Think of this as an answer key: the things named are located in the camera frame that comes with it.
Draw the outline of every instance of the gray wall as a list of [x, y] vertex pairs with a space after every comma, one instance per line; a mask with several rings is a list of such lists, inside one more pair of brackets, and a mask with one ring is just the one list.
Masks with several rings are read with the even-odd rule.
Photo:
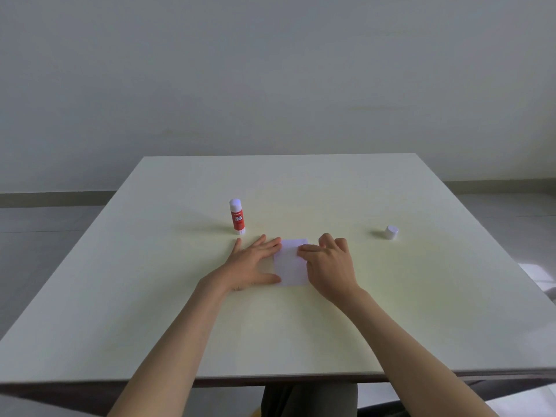
[[417, 152], [556, 177], [556, 0], [0, 0], [0, 192], [145, 155]]

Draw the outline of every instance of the hand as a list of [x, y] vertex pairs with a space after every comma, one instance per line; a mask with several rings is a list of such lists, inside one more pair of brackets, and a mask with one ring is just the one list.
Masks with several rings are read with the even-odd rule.
[[280, 282], [281, 278], [278, 275], [262, 273], [257, 268], [261, 259], [272, 256], [282, 248], [280, 237], [266, 243], [265, 240], [266, 236], [263, 234], [252, 245], [241, 250], [241, 239], [238, 238], [226, 263], [209, 273], [205, 278], [216, 281], [226, 291], [237, 291], [251, 285]]
[[338, 307], [360, 289], [347, 244], [345, 238], [334, 240], [326, 233], [319, 238], [318, 246], [305, 244], [297, 249], [297, 255], [307, 260], [311, 285]]

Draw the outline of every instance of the red label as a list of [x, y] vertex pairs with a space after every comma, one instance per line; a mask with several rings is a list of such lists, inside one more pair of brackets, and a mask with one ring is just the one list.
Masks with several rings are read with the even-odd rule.
[[245, 228], [245, 222], [243, 219], [243, 209], [239, 212], [232, 212], [233, 229], [236, 231], [241, 231]]

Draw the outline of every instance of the person's left arm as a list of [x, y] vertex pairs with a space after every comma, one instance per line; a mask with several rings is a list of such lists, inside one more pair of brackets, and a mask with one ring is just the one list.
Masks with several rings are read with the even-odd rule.
[[265, 243], [262, 235], [241, 250], [238, 238], [230, 257], [202, 278], [189, 301], [130, 379], [108, 417], [180, 417], [197, 374], [216, 316], [233, 290], [275, 284], [280, 277], [261, 273], [260, 259], [272, 256], [280, 238]]

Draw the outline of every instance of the tabletop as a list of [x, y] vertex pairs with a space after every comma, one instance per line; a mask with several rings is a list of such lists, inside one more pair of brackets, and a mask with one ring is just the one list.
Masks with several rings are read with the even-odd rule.
[[[452, 370], [556, 369], [556, 308], [417, 155], [146, 157], [0, 341], [0, 384], [129, 379], [229, 254], [236, 197], [247, 243], [347, 238], [359, 284]], [[310, 285], [229, 294], [197, 373], [319, 375], [383, 371]]]

